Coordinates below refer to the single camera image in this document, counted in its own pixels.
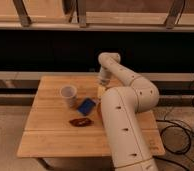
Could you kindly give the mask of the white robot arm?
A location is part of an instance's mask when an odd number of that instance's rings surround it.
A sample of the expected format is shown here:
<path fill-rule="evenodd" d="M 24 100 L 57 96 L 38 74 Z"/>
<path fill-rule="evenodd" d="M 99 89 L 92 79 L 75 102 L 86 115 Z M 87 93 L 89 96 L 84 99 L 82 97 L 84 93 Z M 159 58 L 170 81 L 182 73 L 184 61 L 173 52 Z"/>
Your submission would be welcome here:
<path fill-rule="evenodd" d="M 101 53 L 99 82 L 106 86 L 114 75 L 122 86 L 101 96 L 101 113 L 115 171 L 158 171 L 141 132 L 137 113 L 158 104 L 158 88 L 144 76 L 120 64 L 118 53 Z"/>

